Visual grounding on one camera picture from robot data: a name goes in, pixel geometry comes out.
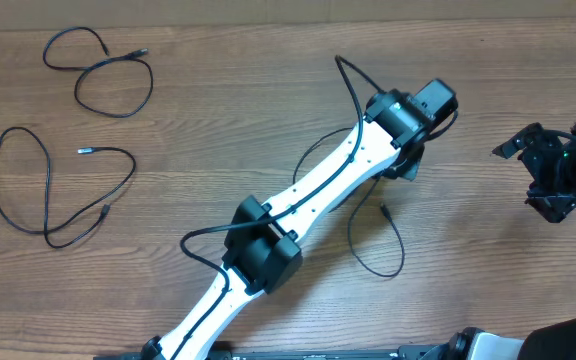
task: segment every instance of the wood grain surface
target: wood grain surface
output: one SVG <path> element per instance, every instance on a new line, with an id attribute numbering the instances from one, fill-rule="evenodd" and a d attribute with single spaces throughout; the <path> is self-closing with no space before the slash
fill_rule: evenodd
<path id="1" fill-rule="evenodd" d="M 184 257 L 187 231 L 227 223 L 249 194 L 263 200 L 290 184 L 321 135 L 354 121 L 335 68 L 342 54 L 383 87 L 415 92 L 441 77 L 458 93 L 456 125 L 427 146 L 414 182 L 384 181 L 360 212 L 358 251 L 375 268 L 399 262 L 379 212 L 402 233 L 402 274 L 377 278 L 349 255 L 345 223 L 364 184 L 302 245 L 305 263 L 282 289 L 253 302 L 221 336 L 238 349 L 308 350 L 438 343 L 465 326 L 525 337 L 576 313 L 576 210 L 549 224 L 523 204 L 531 181 L 516 160 L 490 151 L 539 121 L 576 121 L 576 19 L 415 21 L 301 26 L 117 29 L 100 32 L 112 55 L 147 47 L 150 102 L 128 119 L 75 103 L 78 76 L 45 67 L 51 32 L 0 33 L 0 134 L 26 126 L 53 159 L 50 224 L 105 193 L 128 171 L 121 154 L 77 155 L 86 146 L 135 154 L 138 172 L 106 221 L 80 244 L 50 249 L 0 217 L 0 359 L 90 359 L 137 350 L 178 324 L 215 273 Z M 89 65 L 101 49 L 72 33 L 55 64 Z M 91 105 L 121 111 L 147 91 L 137 64 L 93 73 Z M 372 95 L 352 79 L 362 103 Z M 311 168 L 338 139 L 304 164 Z M 0 196 L 20 224 L 40 228 L 45 160 L 14 133 L 1 154 Z M 68 241 L 96 208 L 56 234 Z M 218 260 L 224 234 L 193 250 Z"/>
<path id="2" fill-rule="evenodd" d="M 0 31 L 576 17 L 576 0 L 0 0 Z"/>

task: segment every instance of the cable connector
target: cable connector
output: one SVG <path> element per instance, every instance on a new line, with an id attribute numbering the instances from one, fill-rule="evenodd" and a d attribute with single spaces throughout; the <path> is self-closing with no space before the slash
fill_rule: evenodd
<path id="1" fill-rule="evenodd" d="M 106 46 L 106 44 L 104 44 L 103 41 L 101 41 L 101 48 L 104 50 L 104 54 L 106 54 L 106 56 L 110 57 L 110 51 L 108 51 L 108 47 Z"/>
<path id="2" fill-rule="evenodd" d="M 81 148 L 77 150 L 77 154 L 92 154 L 95 151 L 97 151 L 95 148 Z"/>
<path id="3" fill-rule="evenodd" d="M 106 216 L 110 212 L 110 204 L 104 204 L 104 207 L 101 208 L 101 216 Z"/>
<path id="4" fill-rule="evenodd" d="M 134 58 L 138 58 L 140 56 L 144 56 L 146 54 L 148 54 L 148 49 L 143 48 L 143 49 L 139 49 L 139 50 L 135 50 L 135 51 L 131 52 L 126 57 L 130 58 L 130 59 L 134 59 Z"/>
<path id="5" fill-rule="evenodd" d="M 390 210 L 386 207 L 386 204 L 381 203 L 379 204 L 379 208 L 381 209 L 381 213 L 384 214 L 387 220 L 392 221 L 392 216 L 390 215 Z"/>

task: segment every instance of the loose cable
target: loose cable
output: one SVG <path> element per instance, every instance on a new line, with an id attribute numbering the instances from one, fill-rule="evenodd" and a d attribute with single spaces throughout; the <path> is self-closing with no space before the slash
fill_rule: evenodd
<path id="1" fill-rule="evenodd" d="M 458 117 L 459 117 L 459 112 L 457 110 L 453 111 L 452 119 L 450 120 L 448 125 L 444 126 L 441 130 L 435 131 L 432 134 L 428 135 L 428 139 L 426 139 L 426 141 L 435 140 L 436 138 L 443 135 L 446 131 L 448 131 L 448 129 L 450 129 L 450 127 L 455 123 L 455 121 L 457 121 Z"/>
<path id="2" fill-rule="evenodd" d="M 99 40 L 99 43 L 101 44 L 101 48 L 104 51 L 104 54 L 106 54 L 106 56 L 108 56 L 109 58 L 102 60 L 102 61 L 100 61 L 100 62 L 98 62 L 92 66 L 55 66 L 55 65 L 49 64 L 48 60 L 46 59 L 46 55 L 48 54 L 48 49 L 50 49 L 50 47 L 52 46 L 52 43 L 55 42 L 55 40 L 57 40 L 59 37 L 63 36 L 64 34 L 69 33 L 71 31 L 76 31 L 76 30 L 85 30 L 85 31 L 88 31 L 88 32 L 92 33 L 93 35 L 95 35 L 95 37 L 97 38 L 97 40 Z M 92 112 L 96 112 L 97 114 L 105 115 L 108 117 L 127 118 L 129 116 L 136 114 L 139 110 L 141 110 L 146 105 L 146 103 L 150 99 L 150 95 L 152 94 L 152 89 L 154 86 L 154 77 L 152 75 L 152 69 L 150 68 L 150 65 L 148 65 L 147 62 L 145 62 L 141 59 L 138 59 L 139 57 L 144 56 L 147 53 L 148 53 L 148 49 L 139 49 L 139 50 L 133 51 L 133 52 L 128 53 L 128 54 L 123 55 L 123 56 L 110 57 L 110 52 L 108 51 L 108 47 L 106 46 L 106 44 L 104 44 L 103 40 L 101 40 L 101 37 L 99 36 L 99 34 L 97 34 L 91 28 L 88 28 L 85 26 L 75 26 L 75 27 L 64 29 L 64 30 L 58 32 L 55 36 L 53 36 L 50 40 L 48 40 L 48 43 L 46 43 L 46 47 L 44 47 L 43 60 L 44 60 L 44 64 L 46 64 L 46 66 L 48 66 L 49 68 L 51 68 L 53 70 L 82 71 L 81 75 L 77 79 L 77 82 L 75 83 L 75 100 L 77 101 L 77 103 L 79 103 L 79 105 L 83 106 L 85 109 L 88 109 Z M 125 113 L 125 114 L 113 114 L 113 113 L 109 113 L 106 111 L 93 109 L 90 106 L 84 104 L 79 99 L 79 88 L 81 87 L 81 84 L 86 79 L 86 77 L 88 77 L 88 75 L 90 75 L 90 73 L 93 70 L 99 69 L 102 66 L 106 66 L 108 64 L 112 64 L 112 63 L 118 62 L 118 61 L 134 61 L 134 62 L 143 64 L 148 69 L 148 74 L 150 75 L 150 90 L 148 91 L 148 95 L 146 95 L 146 98 L 144 99 L 144 101 L 139 106 L 137 106 L 137 108 L 135 110 L 133 110 L 129 113 Z"/>
<path id="3" fill-rule="evenodd" d="M 8 215 L 6 215 L 6 213 L 1 208 L 1 204 L 0 204 L 1 216 L 6 220 L 6 222 L 8 222 L 8 224 L 10 224 L 12 227 L 14 227 L 15 229 L 17 229 L 21 232 L 24 232 L 24 233 L 30 234 L 30 235 L 43 235 L 44 240 L 46 241 L 46 244 L 48 244 L 48 246 L 50 246 L 53 249 L 63 249 L 65 247 L 68 247 L 70 245 L 75 244 L 77 241 L 81 240 L 83 237 L 88 235 L 93 229 L 95 229 L 99 224 L 101 224 L 101 222 L 103 222 L 103 220 L 108 215 L 108 212 L 110 211 L 110 203 L 104 204 L 104 206 L 101 209 L 101 213 L 99 214 L 99 218 L 97 219 L 97 221 L 90 228 L 88 228 L 86 231 L 81 233 L 79 236 L 77 236 L 73 240 L 71 240 L 65 244 L 56 245 L 50 241 L 49 235 L 52 233 L 55 233 L 57 231 L 62 230 L 63 228 L 68 226 L 68 224 L 70 224 L 73 220 L 75 220 L 79 215 L 81 215 L 84 211 L 86 211 L 86 210 L 90 209 L 91 207 L 99 204 L 100 202 L 107 199 L 109 196 L 111 196 L 115 192 L 117 192 L 117 190 L 119 190 L 130 179 L 130 177 L 132 177 L 132 175 L 135 172 L 135 169 L 137 168 L 137 162 L 136 162 L 134 156 L 132 156 L 132 154 L 130 154 L 128 151 L 126 151 L 124 149 L 115 148 L 115 147 L 88 147 L 88 148 L 79 149 L 78 150 L 79 154 L 92 154 L 92 153 L 96 153 L 96 152 L 100 152 L 100 151 L 116 151 L 116 152 L 123 153 L 126 156 L 128 156 L 130 158 L 130 160 L 132 161 L 132 169 L 130 170 L 130 173 L 128 173 L 128 175 L 117 186 L 115 186 L 114 189 L 110 190 L 108 193 L 106 193 L 105 195 L 103 195 L 99 199 L 97 199 L 97 200 L 91 202 L 90 204 L 84 206 L 83 208 L 81 208 L 73 216 L 71 216 L 68 220 L 66 220 L 63 224 L 55 226 L 53 228 L 48 228 L 48 204 L 49 204 L 49 198 L 50 198 L 50 183 L 52 181 L 52 171 L 51 171 L 52 165 L 51 165 L 50 155 L 48 154 L 48 150 L 46 149 L 44 144 L 41 142 L 41 140 L 39 140 L 39 137 L 37 137 L 37 135 L 35 135 L 32 131 L 28 130 L 27 128 L 20 127 L 20 126 L 10 127 L 8 129 L 6 129 L 1 134 L 1 136 L 0 136 L 0 150 L 1 150 L 1 146 L 3 144 L 3 141 L 4 141 L 6 134 L 8 134 L 9 132 L 14 131 L 14 130 L 21 130 L 21 131 L 25 131 L 26 133 L 30 134 L 35 139 L 35 141 L 37 141 L 37 143 L 39 144 L 39 146 L 43 150 L 44 155 L 46 156 L 46 188 L 44 190 L 44 223 L 43 223 L 43 229 L 42 230 L 30 230 L 30 229 L 26 229 L 26 228 L 23 228 L 23 227 L 17 225 L 15 222 L 13 222 L 8 217 Z"/>
<path id="4" fill-rule="evenodd" d="M 299 171 L 299 167 L 304 162 L 306 157 L 308 155 L 310 155 L 310 153 L 312 153 L 325 139 L 327 139 L 327 138 L 329 138 L 335 134 L 338 134 L 340 132 L 347 131 L 347 130 L 352 130 L 352 128 L 341 128 L 341 129 L 337 129 L 331 133 L 328 133 L 328 134 L 322 136 L 319 140 L 317 140 L 314 144 L 312 144 L 308 148 L 308 150 L 306 150 L 306 152 L 299 159 L 299 162 L 297 162 L 297 166 L 295 166 L 295 171 L 293 172 L 293 175 L 292 175 L 293 185 L 295 184 L 295 182 L 297 180 L 297 172 Z M 354 249 L 353 244 L 352 244 L 352 222 L 355 219 L 355 216 L 357 215 L 357 213 L 359 212 L 359 209 L 361 209 L 361 207 L 368 200 L 368 198 L 370 197 L 372 192 L 375 190 L 375 187 L 377 186 L 377 183 L 379 183 L 379 180 L 381 179 L 383 173 L 384 173 L 384 171 L 381 171 L 379 174 L 377 174 L 377 176 L 375 177 L 375 182 L 370 187 L 370 189 L 368 190 L 366 195 L 364 195 L 364 197 L 361 199 L 361 201 L 359 201 L 359 204 L 357 205 L 357 207 L 355 207 L 355 210 L 353 210 L 352 214 L 348 218 L 347 239 L 348 239 L 348 248 L 350 249 L 350 253 L 357 259 L 357 261 L 359 262 L 359 264 L 361 264 L 361 266 L 363 266 L 366 270 L 368 270 L 369 272 L 371 272 L 371 273 L 373 273 L 379 277 L 392 279 L 392 278 L 396 277 L 397 275 L 399 275 L 399 273 L 401 273 L 401 270 L 404 267 L 404 261 L 406 258 L 406 251 L 404 249 L 403 239 L 401 238 L 401 235 L 399 234 L 399 230 L 397 229 L 397 225 L 395 225 L 395 222 L 392 219 L 392 216 L 390 215 L 390 211 L 388 210 L 388 208 L 386 207 L 386 205 L 384 203 L 381 203 L 381 205 L 380 205 L 381 213 L 384 215 L 386 220 L 388 220 L 388 222 L 390 222 L 390 225 L 392 226 L 393 230 L 395 230 L 395 234 L 397 234 L 397 239 L 399 240 L 399 245 L 401 247 L 401 262 L 399 264 L 399 269 L 392 274 L 382 274 L 382 273 L 379 273 L 379 272 L 373 270 L 368 265 L 366 265 L 366 263 L 359 257 L 359 255 L 355 252 L 355 249 Z M 341 205 L 343 205 L 346 202 L 348 197 L 346 199 L 344 199 L 334 209 L 330 210 L 330 212 L 337 210 Z"/>
<path id="5" fill-rule="evenodd" d="M 181 251 L 183 251 L 183 253 L 186 254 L 186 256 L 190 257 L 191 259 L 197 260 L 200 263 L 216 270 L 219 274 L 221 274 L 221 276 L 223 276 L 223 278 L 224 278 L 224 287 L 221 289 L 221 293 L 219 294 L 219 296 L 217 297 L 215 302 L 195 322 L 195 324 L 188 330 L 186 335 L 184 335 L 181 344 L 179 344 L 179 346 L 177 347 L 177 349 L 175 350 L 175 352 L 171 356 L 170 360 L 175 360 L 177 358 L 177 355 L 179 355 L 179 353 L 181 352 L 183 347 L 186 345 L 188 340 L 190 340 L 193 333 L 206 320 L 206 318 L 208 316 L 210 316 L 210 314 L 215 310 L 215 308 L 217 308 L 217 306 L 219 306 L 219 304 L 224 299 L 224 297 L 226 296 L 226 294 L 228 293 L 228 291 L 230 289 L 230 279 L 228 277 L 228 273 L 226 273 L 226 271 L 221 266 L 211 262 L 210 260 L 208 260 L 202 256 L 199 256 L 199 255 L 191 252 L 186 247 L 186 242 L 189 239 L 191 239 L 195 236 L 199 236 L 199 235 L 216 233 L 216 232 L 221 232 L 221 231 L 238 230 L 238 229 L 244 229 L 244 228 L 250 228 L 250 227 L 256 227 L 256 226 L 271 224 L 271 223 L 283 218 L 284 216 L 293 213 L 300 206 L 302 206 L 303 204 L 308 202 L 310 199 L 312 199 L 322 189 L 324 189 L 326 186 L 328 186 L 335 178 L 337 178 L 337 176 L 339 176 L 339 174 L 341 174 L 344 171 L 344 169 L 346 169 L 346 167 L 351 162 L 354 161 L 355 155 L 357 154 L 357 151 L 359 150 L 359 144 L 361 143 L 361 138 L 363 135 L 364 120 L 363 120 L 363 112 L 361 110 L 361 104 L 359 103 L 359 98 L 357 97 L 357 93 L 355 92 L 355 89 L 353 88 L 352 84 L 350 83 L 350 80 L 348 79 L 348 75 L 346 74 L 346 71 L 344 69 L 344 65 L 347 65 L 351 69 L 355 70 L 359 75 L 361 75 L 364 79 L 366 79 L 366 81 L 371 83 L 371 85 L 376 86 L 376 84 L 372 80 L 369 80 L 370 78 L 368 77 L 368 75 L 366 75 L 363 71 L 359 70 L 354 64 L 350 63 L 348 60 L 342 58 L 341 56 L 339 56 L 339 55 L 335 56 L 335 63 L 337 65 L 337 69 L 339 70 L 339 73 L 341 74 L 342 79 L 344 80 L 344 84 L 346 85 L 346 88 L 348 89 L 348 92 L 350 93 L 350 96 L 352 97 L 353 105 L 355 106 L 355 111 L 357 113 L 357 119 L 358 119 L 358 122 L 357 122 L 357 141 L 355 142 L 354 148 L 352 149 L 352 151 L 350 152 L 350 154 L 348 155 L 346 160 L 343 162 L 343 164 L 332 175 L 330 175 L 330 177 L 328 179 L 326 179 L 323 183 L 321 183 L 321 185 L 319 185 L 317 188 L 315 188 L 312 192 L 310 192 L 308 195 L 303 197 L 301 200 L 299 200 L 297 203 L 290 206 L 288 209 L 284 210 L 283 212 L 281 212 L 277 215 L 271 216 L 271 217 L 267 217 L 265 219 L 257 220 L 257 221 L 238 223 L 238 224 L 227 224 L 227 225 L 220 225 L 220 226 L 214 226 L 214 227 L 208 227 L 208 228 L 204 228 L 204 229 L 194 230 L 194 231 L 187 233 L 186 235 L 184 235 L 181 238 L 181 240 L 179 241 L 179 246 L 181 247 Z"/>
<path id="6" fill-rule="evenodd" d="M 361 266 L 363 266 L 364 269 L 368 270 L 369 272 L 371 272 L 371 273 L 373 273 L 379 277 L 392 279 L 392 278 L 397 277 L 397 275 L 399 275 L 399 273 L 401 273 L 401 270 L 404 268 L 404 262 L 406 260 L 406 250 L 404 249 L 404 241 L 401 238 L 401 235 L 399 234 L 399 230 L 397 229 L 397 225 L 395 225 L 395 221 L 392 219 L 392 216 L 390 215 L 390 211 L 388 210 L 388 208 L 386 207 L 386 205 L 384 203 L 381 203 L 379 205 L 379 208 L 381 209 L 381 213 L 384 215 L 386 220 L 388 220 L 388 222 L 390 223 L 390 226 L 392 226 L 392 229 L 395 230 L 395 234 L 397 234 L 397 239 L 399 240 L 399 246 L 401 247 L 401 261 L 399 263 L 399 268 L 391 274 L 382 274 L 380 272 L 377 272 L 377 271 L 371 269 L 368 265 L 366 265 L 366 263 L 364 263 L 364 261 L 355 252 L 355 248 L 352 245 L 352 221 L 355 219 L 355 216 L 359 212 L 359 209 L 361 209 L 361 207 L 364 205 L 366 200 L 368 200 L 370 195 L 372 195 L 372 192 L 377 187 L 377 184 L 379 183 L 379 180 L 381 179 L 382 174 L 383 174 L 383 171 L 377 175 L 377 177 L 375 178 L 375 182 L 372 184 L 370 189 L 368 189 L 368 192 L 366 193 L 366 195 L 364 195 L 364 197 L 361 199 L 359 204 L 357 204 L 357 207 L 355 207 L 355 210 L 353 210 L 352 214 L 348 218 L 347 238 L 348 238 L 348 248 L 350 249 L 350 253 L 355 257 L 355 259 L 357 259 L 359 264 L 361 264 Z"/>

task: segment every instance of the coiled black cable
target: coiled black cable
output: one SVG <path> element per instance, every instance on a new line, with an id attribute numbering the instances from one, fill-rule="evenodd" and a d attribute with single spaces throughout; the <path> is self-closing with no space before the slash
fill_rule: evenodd
<path id="1" fill-rule="evenodd" d="M 6 134 L 8 134 L 9 132 L 14 131 L 14 130 L 21 130 L 21 131 L 25 131 L 26 133 L 30 134 L 35 139 L 35 141 L 37 141 L 37 143 L 39 144 L 39 146 L 43 150 L 44 155 L 46 155 L 46 189 L 44 191 L 44 224 L 43 224 L 43 229 L 42 230 L 29 230 L 29 229 L 23 228 L 23 227 L 15 224 L 8 217 L 8 215 L 6 215 L 6 213 L 4 213 L 4 211 L 0 205 L 1 216 L 8 222 L 8 224 L 10 224 L 12 227 L 14 227 L 15 229 L 17 229 L 19 231 L 22 231 L 22 232 L 24 232 L 26 234 L 30 234 L 30 235 L 43 235 L 44 240 L 46 240 L 46 244 L 48 244 L 48 246 L 50 246 L 53 249 L 62 249 L 62 248 L 68 247 L 68 246 L 76 243 L 77 241 L 81 240 L 84 236 L 88 235 L 88 233 L 90 233 L 99 224 L 101 224 L 101 222 L 106 218 L 106 216 L 108 215 L 108 212 L 110 211 L 110 204 L 105 204 L 101 209 L 101 213 L 99 214 L 99 218 L 97 219 L 97 221 L 90 228 L 88 228 L 86 231 L 81 233 L 79 236 L 77 236 L 73 240 L 71 240 L 65 244 L 55 245 L 50 241 L 48 235 L 63 229 L 68 224 L 70 224 L 73 220 L 75 220 L 79 215 L 81 215 L 84 211 L 86 211 L 86 210 L 90 209 L 91 207 L 99 204 L 100 202 L 102 202 L 103 200 L 105 200 L 106 198 L 108 198 L 109 196 L 114 194 L 117 190 L 119 190 L 128 181 L 128 179 L 130 179 L 130 177 L 134 174 L 135 169 L 137 168 L 137 161 L 135 160 L 134 156 L 132 156 L 132 154 L 130 154 L 128 151 L 126 151 L 124 149 L 120 149 L 120 148 L 89 147 L 89 148 L 79 149 L 78 153 L 80 153 L 80 154 L 92 154 L 92 153 L 100 152 L 100 151 L 121 152 L 121 153 L 125 154 L 126 156 L 128 156 L 130 158 L 130 160 L 132 160 L 132 169 L 130 170 L 130 173 L 128 173 L 128 175 L 117 186 L 115 186 L 114 189 L 110 190 L 108 193 L 106 193 L 104 196 L 100 197 L 99 199 L 97 199 L 97 200 L 91 202 L 90 204 L 84 206 L 83 208 L 81 208 L 81 210 L 77 211 L 73 216 L 71 216 L 63 224 L 56 226 L 56 227 L 53 227 L 53 228 L 48 228 L 48 203 L 49 203 L 49 196 L 50 196 L 50 182 L 51 182 L 51 178 L 52 178 L 51 177 L 50 155 L 48 154 L 48 150 L 46 149 L 44 144 L 41 142 L 41 140 L 39 140 L 39 137 L 37 137 L 37 135 L 35 135 L 32 131 L 26 129 L 25 127 L 20 127 L 20 126 L 10 127 L 8 129 L 6 129 L 1 134 L 1 136 L 0 136 L 0 150 L 1 150 L 1 145 L 3 144 L 4 137 L 6 136 Z"/>
<path id="2" fill-rule="evenodd" d="M 177 355 L 179 355 L 179 353 L 181 352 L 183 347 L 186 345 L 188 340 L 192 337 L 195 330 L 197 330 L 197 328 L 206 320 L 206 318 L 208 316 L 210 316 L 210 314 L 215 310 L 215 308 L 217 308 L 219 303 L 221 303 L 221 301 L 226 296 L 226 293 L 228 293 L 228 291 L 230 289 L 230 279 L 228 278 L 228 273 L 226 273 L 226 271 L 221 266 L 213 263 L 212 261 L 210 261 L 210 260 L 208 260 L 202 256 L 199 256 L 199 255 L 191 252 L 186 247 L 186 242 L 188 240 L 190 240 L 191 238 L 199 236 L 199 235 L 210 234 L 210 233 L 221 232 L 221 231 L 244 229 L 244 228 L 250 228 L 250 227 L 256 227 L 256 226 L 271 224 L 271 223 L 283 218 L 284 216 L 293 213 L 300 206 L 302 206 L 303 204 L 308 202 L 308 200 L 312 199 L 322 189 L 324 189 L 326 186 L 328 186 L 335 178 L 337 178 L 337 176 L 339 176 L 339 174 L 341 174 L 344 171 L 344 169 L 346 169 L 346 167 L 351 162 L 354 161 L 355 155 L 357 154 L 357 151 L 359 150 L 359 144 L 361 143 L 361 138 L 363 135 L 363 129 L 364 129 L 364 127 L 363 127 L 364 126 L 363 125 L 363 112 L 361 110 L 361 104 L 359 103 L 359 98 L 357 97 L 357 93 L 355 92 L 355 89 L 352 87 L 352 84 L 350 83 L 350 80 L 348 79 L 348 75 L 346 74 L 346 71 L 344 70 L 344 65 L 347 65 L 351 69 L 355 70 L 357 73 L 359 73 L 359 75 L 361 75 L 364 79 L 366 79 L 366 81 L 371 82 L 372 80 L 369 80 L 370 78 L 364 72 L 359 70 L 354 64 L 350 63 L 348 60 L 342 58 L 339 55 L 335 56 L 335 63 L 337 65 L 337 69 L 339 70 L 339 73 L 341 74 L 341 77 L 344 80 L 344 83 L 346 84 L 346 88 L 348 89 L 348 92 L 350 93 L 350 96 L 352 97 L 353 105 L 355 106 L 355 111 L 357 112 L 357 119 L 358 119 L 358 122 L 357 122 L 357 124 L 358 124 L 358 126 L 357 126 L 357 141 L 355 142 L 354 148 L 352 149 L 352 151 L 350 152 L 350 154 L 348 155 L 346 160 L 343 162 L 343 164 L 332 175 L 330 175 L 330 177 L 328 179 L 326 179 L 324 182 L 322 182 L 321 185 L 319 185 L 312 192 L 310 192 L 310 194 L 306 195 L 301 200 L 299 200 L 297 203 L 290 206 L 288 209 L 284 210 L 283 212 L 281 212 L 277 215 L 262 219 L 262 220 L 251 221 L 251 222 L 246 222 L 246 223 L 239 223 L 239 224 L 227 224 L 227 225 L 214 226 L 214 227 L 194 230 L 194 231 L 187 233 L 186 235 L 184 235 L 181 238 L 181 240 L 179 241 L 179 246 L 181 247 L 181 251 L 183 251 L 183 253 L 186 254 L 186 256 L 190 257 L 191 259 L 197 260 L 200 263 L 216 270 L 219 274 L 221 274 L 221 276 L 224 277 L 224 287 L 221 289 L 221 293 L 219 294 L 219 296 L 217 297 L 215 302 L 195 322 L 195 324 L 190 328 L 190 330 L 188 330 L 186 335 L 184 335 L 181 344 L 179 344 L 179 346 L 177 347 L 177 349 L 173 353 L 170 360 L 175 360 L 177 358 Z"/>
<path id="3" fill-rule="evenodd" d="M 109 58 L 102 60 L 102 61 L 100 61 L 100 62 L 98 62 L 92 66 L 55 66 L 55 65 L 49 64 L 48 61 L 46 60 L 46 54 L 48 54 L 48 49 L 50 49 L 50 46 L 52 46 L 52 43 L 55 42 L 55 40 L 57 40 L 62 35 L 69 33 L 71 31 L 75 31 L 75 30 L 85 30 L 85 31 L 91 32 L 93 35 L 95 35 L 97 40 L 99 40 L 99 43 L 101 44 L 101 48 L 103 49 L 104 53 Z M 79 78 L 77 79 L 77 82 L 75 83 L 75 100 L 77 100 L 77 103 L 79 103 L 79 105 L 83 106 L 85 109 L 88 109 L 92 112 L 96 112 L 97 114 L 101 114 L 101 115 L 105 115 L 105 116 L 109 116 L 109 117 L 113 117 L 113 118 L 127 118 L 129 116 L 136 114 L 139 110 L 141 110 L 141 108 L 143 108 L 146 105 L 146 103 L 150 99 L 150 95 L 152 94 L 152 89 L 154 86 L 154 77 L 152 75 L 152 69 L 150 68 L 150 65 L 148 65 L 147 62 L 145 62 L 141 59 L 138 59 L 139 57 L 144 56 L 147 53 L 148 53 L 148 49 L 139 49 L 139 50 L 133 51 L 133 52 L 128 53 L 128 54 L 123 55 L 123 56 L 111 58 L 110 53 L 108 51 L 108 47 L 106 46 L 106 44 L 104 44 L 103 40 L 101 40 L 101 37 L 93 29 L 85 27 L 85 26 L 75 26 L 75 27 L 64 29 L 64 30 L 58 32 L 55 36 L 53 36 L 50 40 L 48 40 L 48 43 L 46 44 L 46 47 L 44 48 L 43 60 L 44 60 L 44 64 L 46 64 L 46 66 L 48 66 L 49 68 L 51 68 L 53 70 L 83 71 L 81 73 L 81 75 L 79 76 Z M 84 81 L 84 79 L 86 79 L 86 77 L 88 75 L 90 75 L 90 73 L 93 70 L 99 69 L 102 66 L 112 64 L 112 63 L 117 62 L 117 61 L 134 61 L 134 62 L 138 62 L 140 64 L 144 64 L 144 66 L 146 66 L 146 68 L 148 69 L 148 74 L 150 75 L 150 90 L 148 91 L 148 95 L 146 95 L 146 98 L 144 99 L 144 101 L 139 106 L 137 106 L 137 108 L 135 110 L 133 110 L 129 113 L 125 113 L 125 114 L 113 114 L 113 113 L 109 113 L 106 111 L 93 109 L 90 106 L 81 102 L 81 100 L 79 99 L 79 88 L 81 87 L 81 83 Z"/>

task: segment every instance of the black motor joint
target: black motor joint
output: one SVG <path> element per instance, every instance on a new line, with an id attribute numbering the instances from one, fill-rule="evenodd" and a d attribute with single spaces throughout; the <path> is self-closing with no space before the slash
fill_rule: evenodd
<path id="1" fill-rule="evenodd" d="M 401 149 L 397 163 L 383 176 L 412 181 L 417 175 L 424 143 L 439 137 L 452 125 L 458 106 L 455 92 L 439 79 L 428 83 L 416 95 L 397 89 L 374 95 L 366 105 L 366 121 L 376 121 L 392 136 L 392 146 Z M 433 132 L 451 114 L 450 124 Z"/>
<path id="2" fill-rule="evenodd" d="M 562 143 L 560 137 L 572 140 Z M 576 208 L 576 124 L 570 134 L 562 134 L 533 123 L 492 153 L 508 159 L 519 151 L 517 159 L 534 180 L 526 193 L 526 203 L 549 222 L 561 222 Z"/>

